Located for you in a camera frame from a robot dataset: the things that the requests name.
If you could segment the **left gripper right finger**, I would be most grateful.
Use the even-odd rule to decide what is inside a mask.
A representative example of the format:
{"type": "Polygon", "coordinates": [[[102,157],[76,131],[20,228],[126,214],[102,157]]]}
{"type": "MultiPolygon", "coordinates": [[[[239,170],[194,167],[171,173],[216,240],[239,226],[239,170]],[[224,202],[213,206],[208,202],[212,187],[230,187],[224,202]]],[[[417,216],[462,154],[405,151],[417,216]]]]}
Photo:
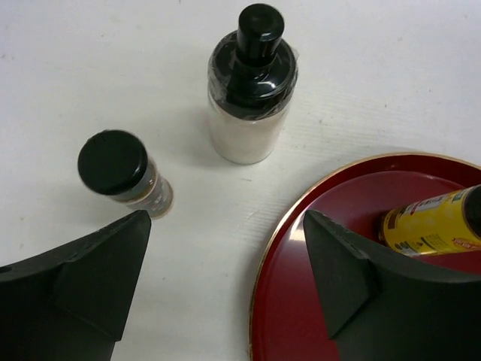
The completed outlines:
{"type": "Polygon", "coordinates": [[[396,253],[318,211],[304,237],[342,360],[478,360],[479,275],[396,253]]]}

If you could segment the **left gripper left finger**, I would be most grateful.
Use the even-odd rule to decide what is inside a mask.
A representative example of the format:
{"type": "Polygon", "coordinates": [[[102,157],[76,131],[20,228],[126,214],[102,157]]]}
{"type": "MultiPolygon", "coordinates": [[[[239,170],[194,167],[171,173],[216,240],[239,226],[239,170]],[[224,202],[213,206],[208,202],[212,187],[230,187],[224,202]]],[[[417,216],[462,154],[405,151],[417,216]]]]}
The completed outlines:
{"type": "Polygon", "coordinates": [[[150,237],[135,211],[1,268],[3,360],[109,360],[122,339],[150,237]]]}

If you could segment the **small yellow label bottle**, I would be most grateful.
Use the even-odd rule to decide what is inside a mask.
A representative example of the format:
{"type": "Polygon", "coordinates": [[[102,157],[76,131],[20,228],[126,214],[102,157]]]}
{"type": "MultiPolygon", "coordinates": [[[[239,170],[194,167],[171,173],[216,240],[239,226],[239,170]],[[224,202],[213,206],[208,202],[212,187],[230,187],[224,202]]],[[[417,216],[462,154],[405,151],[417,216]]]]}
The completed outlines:
{"type": "Polygon", "coordinates": [[[480,249],[480,186],[446,193],[382,214],[380,241],[406,256],[480,249]]]}

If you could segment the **white jar black pump lid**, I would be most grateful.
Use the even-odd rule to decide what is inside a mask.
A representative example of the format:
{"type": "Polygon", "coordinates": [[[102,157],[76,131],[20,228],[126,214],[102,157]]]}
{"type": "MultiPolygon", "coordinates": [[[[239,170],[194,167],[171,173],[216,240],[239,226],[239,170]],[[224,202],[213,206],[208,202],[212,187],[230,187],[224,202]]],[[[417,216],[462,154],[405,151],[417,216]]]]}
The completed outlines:
{"type": "Polygon", "coordinates": [[[284,29],[276,8],[252,4],[211,53],[209,132],[217,153],[230,162],[261,162],[279,138],[298,80],[297,56],[284,29]]]}

